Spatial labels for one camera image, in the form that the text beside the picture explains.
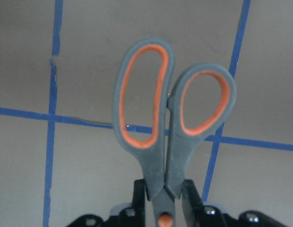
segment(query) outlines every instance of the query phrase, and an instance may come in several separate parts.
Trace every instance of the vertical blue tape strip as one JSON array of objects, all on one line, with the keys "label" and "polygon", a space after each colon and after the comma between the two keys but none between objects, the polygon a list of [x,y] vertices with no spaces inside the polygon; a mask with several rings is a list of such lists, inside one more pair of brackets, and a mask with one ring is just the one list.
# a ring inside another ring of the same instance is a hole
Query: vertical blue tape strip
[{"label": "vertical blue tape strip", "polygon": [[[54,25],[53,25],[53,46],[52,57],[58,56],[60,52],[60,29],[62,24],[63,0],[55,1]],[[57,81],[56,68],[51,59],[51,81],[50,96],[48,105],[48,125],[47,125],[47,146],[45,161],[45,183],[44,183],[44,204],[43,204],[43,227],[49,226],[51,196],[53,178],[53,147],[55,138],[55,114],[57,106]]]},{"label": "vertical blue tape strip", "polygon": [[[241,11],[241,16],[240,16],[240,22],[236,34],[236,39],[231,55],[231,63],[230,63],[230,68],[229,72],[230,74],[235,78],[236,74],[236,69],[237,65],[239,62],[239,55],[240,55],[240,50],[242,46],[242,41],[243,41],[243,36],[244,36],[244,31],[245,31],[245,26],[249,14],[249,7],[250,7],[250,0],[244,0],[243,5],[242,5],[242,11]],[[207,201],[210,186],[212,183],[213,179],[213,172],[214,172],[214,167],[216,164],[217,156],[218,156],[218,150],[221,142],[221,137],[222,137],[222,132],[223,132],[224,124],[218,128],[218,130],[215,133],[215,139],[213,141],[213,147],[212,147],[212,152],[211,156],[209,159],[208,163],[208,168],[206,172],[206,177],[205,177],[205,182],[204,182],[204,187],[203,187],[203,192],[202,192],[202,200]]]}]

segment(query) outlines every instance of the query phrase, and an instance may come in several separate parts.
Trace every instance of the scissors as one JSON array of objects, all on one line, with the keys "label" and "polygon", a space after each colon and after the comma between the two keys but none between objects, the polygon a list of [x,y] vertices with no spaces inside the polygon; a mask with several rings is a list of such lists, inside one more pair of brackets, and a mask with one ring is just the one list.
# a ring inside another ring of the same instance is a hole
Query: scissors
[{"label": "scissors", "polygon": [[[154,96],[152,134],[136,140],[127,131],[124,99],[128,80],[136,60],[148,51],[162,58]],[[236,85],[230,73],[214,63],[201,63],[187,68],[177,79],[170,96],[168,90],[175,63],[171,46],[159,38],[147,38],[128,49],[121,62],[113,98],[113,126],[117,140],[139,161],[146,183],[148,200],[152,202],[157,227],[175,227],[174,200],[181,195],[190,157],[196,147],[229,116],[236,100]],[[185,125],[183,103],[192,81],[201,75],[215,78],[221,87],[221,99],[207,120],[195,128]],[[165,113],[170,110],[166,167]]]}]

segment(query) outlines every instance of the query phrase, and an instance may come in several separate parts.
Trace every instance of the scissors handle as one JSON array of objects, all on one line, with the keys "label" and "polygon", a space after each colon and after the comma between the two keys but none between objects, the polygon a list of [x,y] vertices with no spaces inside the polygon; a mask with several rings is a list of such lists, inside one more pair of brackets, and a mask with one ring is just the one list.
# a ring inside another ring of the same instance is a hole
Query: scissors handle
[{"label": "scissors handle", "polygon": [[[156,51],[162,57],[155,90],[152,134],[148,140],[136,140],[126,129],[124,99],[133,66],[140,55]],[[119,143],[136,157],[142,167],[148,198],[151,200],[164,186],[165,112],[170,78],[174,69],[174,54],[170,45],[158,38],[148,38],[134,44],[125,54],[115,82],[113,126]]]},{"label": "scissors handle", "polygon": [[[212,76],[219,82],[221,99],[207,120],[195,128],[189,129],[185,125],[183,117],[184,98],[192,81],[202,75]],[[214,133],[223,124],[232,111],[236,95],[237,90],[233,77],[218,64],[194,65],[185,70],[176,81],[168,101],[171,116],[165,176],[166,187],[175,198],[180,198],[191,155],[207,136]]]}]

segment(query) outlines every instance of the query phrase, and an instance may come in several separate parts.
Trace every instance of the screw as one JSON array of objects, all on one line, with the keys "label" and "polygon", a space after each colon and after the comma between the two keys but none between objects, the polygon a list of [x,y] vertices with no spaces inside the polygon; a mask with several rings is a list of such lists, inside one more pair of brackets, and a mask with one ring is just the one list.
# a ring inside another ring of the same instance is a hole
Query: screw
[{"label": "screw", "polygon": [[208,215],[215,215],[216,211],[213,207],[204,207],[204,211]]},{"label": "screw", "polygon": [[85,220],[86,226],[95,226],[97,224],[97,221],[94,218],[87,218]]},{"label": "screw", "polygon": [[136,212],[133,208],[127,208],[125,210],[125,214],[128,216],[128,217],[133,217],[136,215]]},{"label": "screw", "polygon": [[249,222],[259,222],[258,216],[253,213],[247,213],[246,218],[248,219]]}]

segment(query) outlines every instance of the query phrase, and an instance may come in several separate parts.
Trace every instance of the gray floor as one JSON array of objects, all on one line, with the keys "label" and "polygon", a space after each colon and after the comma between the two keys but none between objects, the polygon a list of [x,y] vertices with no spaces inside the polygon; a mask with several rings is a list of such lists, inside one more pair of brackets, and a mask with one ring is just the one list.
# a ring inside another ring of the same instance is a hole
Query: gray floor
[{"label": "gray floor", "polygon": [[[149,36],[165,39],[174,49],[172,83],[194,63],[216,62],[228,69],[242,3],[65,1],[61,48],[53,57],[56,115],[111,123],[122,56]],[[139,164],[111,129],[54,120],[53,171],[45,180],[48,115],[42,114],[49,113],[54,7],[54,1],[0,1],[1,227],[47,227],[47,222],[63,227],[84,213],[106,219],[110,208],[131,200],[133,181],[142,178]],[[125,103],[130,124],[151,126],[157,59],[146,55],[133,72]],[[236,83],[237,103],[223,136],[247,144],[220,145],[208,200],[223,204],[234,217],[254,209],[293,226],[293,0],[252,1]],[[187,123],[202,122],[217,97],[212,80],[193,83],[185,100]],[[211,150],[212,142],[205,141],[186,175],[200,193]],[[180,201],[177,215],[178,226],[185,226]],[[147,226],[154,226],[150,204]]]}]

